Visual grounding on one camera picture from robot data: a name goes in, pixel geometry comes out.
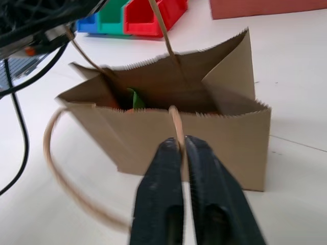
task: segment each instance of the white floor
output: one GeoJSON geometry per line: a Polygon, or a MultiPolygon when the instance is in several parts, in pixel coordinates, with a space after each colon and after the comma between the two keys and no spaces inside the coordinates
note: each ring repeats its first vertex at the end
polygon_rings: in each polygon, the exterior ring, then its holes
{"type": "MultiPolygon", "coordinates": [[[[267,242],[327,244],[327,10],[212,21],[207,2],[189,0],[189,11],[169,36],[179,52],[215,45],[250,27],[256,94],[273,108],[273,114],[267,191],[246,195],[267,242]]],[[[110,66],[166,52],[162,40],[85,35],[77,40],[97,64],[110,66]]],[[[82,82],[67,65],[72,61],[86,65],[70,45],[48,74],[18,93],[31,137],[31,154],[21,180],[0,197],[0,244],[128,242],[128,234],[112,231],[81,211],[58,186],[43,158],[43,131],[59,107],[54,97],[82,82]]],[[[0,101],[0,112],[2,187],[18,170],[23,148],[9,96],[0,101]]],[[[117,173],[70,116],[57,127],[53,152],[69,177],[90,197],[131,217],[140,178],[117,173]]],[[[188,206],[184,244],[192,245],[190,215],[188,206]]]]}

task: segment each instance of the black cable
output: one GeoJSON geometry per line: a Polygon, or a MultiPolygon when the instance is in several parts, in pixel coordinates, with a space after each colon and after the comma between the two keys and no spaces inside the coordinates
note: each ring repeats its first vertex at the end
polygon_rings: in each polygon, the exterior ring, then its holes
{"type": "MultiPolygon", "coordinates": [[[[7,75],[8,84],[9,84],[10,89],[16,88],[17,86],[14,87],[13,84],[12,84],[8,59],[5,59],[5,69],[6,69],[6,75],[7,75]]],[[[24,120],[24,117],[23,117],[23,115],[21,113],[19,101],[18,101],[18,99],[16,97],[16,94],[14,92],[11,94],[11,98],[12,98],[13,104],[15,106],[15,111],[16,111],[17,117],[19,119],[20,129],[21,129],[22,134],[24,136],[24,144],[25,144],[24,158],[22,160],[22,163],[21,163],[21,166],[20,166],[20,169],[19,169],[18,173],[13,178],[13,180],[5,188],[3,188],[0,191],[0,195],[4,194],[7,190],[9,190],[17,182],[17,180],[20,178],[20,176],[24,172],[24,169],[25,169],[26,164],[27,164],[27,159],[29,157],[29,149],[30,149],[29,136],[28,136],[28,132],[27,132],[27,129],[26,129],[25,120],[24,120]]]]}
{"type": "Polygon", "coordinates": [[[0,97],[3,97],[10,93],[15,93],[15,92],[31,85],[32,83],[35,83],[37,80],[39,80],[41,77],[43,77],[57,63],[57,61],[60,59],[63,52],[67,48],[67,45],[68,45],[68,43],[66,43],[64,46],[62,46],[60,48],[60,50],[57,52],[57,54],[52,58],[52,60],[38,74],[36,74],[34,77],[28,79],[27,81],[23,82],[22,84],[19,84],[15,87],[10,87],[5,91],[0,92],[0,97]]]}

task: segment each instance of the green storage bin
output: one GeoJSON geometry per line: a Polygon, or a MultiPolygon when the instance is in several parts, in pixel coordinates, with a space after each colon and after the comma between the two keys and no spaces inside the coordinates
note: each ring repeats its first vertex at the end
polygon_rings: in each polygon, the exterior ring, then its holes
{"type": "Polygon", "coordinates": [[[130,0],[110,0],[98,12],[98,32],[112,35],[124,34],[124,9],[130,0]]]}

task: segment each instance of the paper bag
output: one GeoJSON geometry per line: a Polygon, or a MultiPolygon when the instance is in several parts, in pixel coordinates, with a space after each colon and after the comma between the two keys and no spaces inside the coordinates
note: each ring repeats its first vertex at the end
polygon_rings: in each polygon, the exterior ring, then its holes
{"type": "MultiPolygon", "coordinates": [[[[185,135],[207,141],[244,189],[263,191],[271,110],[255,100],[249,31],[175,58],[180,67],[167,56],[112,69],[115,79],[73,64],[86,81],[58,99],[96,105],[72,111],[118,171],[134,175],[143,175],[158,145],[176,136],[167,111],[174,105],[185,135]],[[155,110],[125,113],[128,88],[155,110]],[[123,110],[110,107],[116,101],[123,110]]],[[[188,180],[185,166],[182,178],[188,180]]]]}

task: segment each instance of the red box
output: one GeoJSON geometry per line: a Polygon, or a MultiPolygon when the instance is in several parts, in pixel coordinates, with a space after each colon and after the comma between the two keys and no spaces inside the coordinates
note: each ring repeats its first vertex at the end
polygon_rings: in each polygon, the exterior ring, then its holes
{"type": "Polygon", "coordinates": [[[213,19],[282,14],[327,8],[327,0],[210,0],[213,19]]]}
{"type": "MultiPolygon", "coordinates": [[[[167,31],[188,9],[186,0],[156,0],[167,31]]],[[[157,18],[148,0],[132,0],[125,6],[124,33],[162,37],[157,18]]]]}

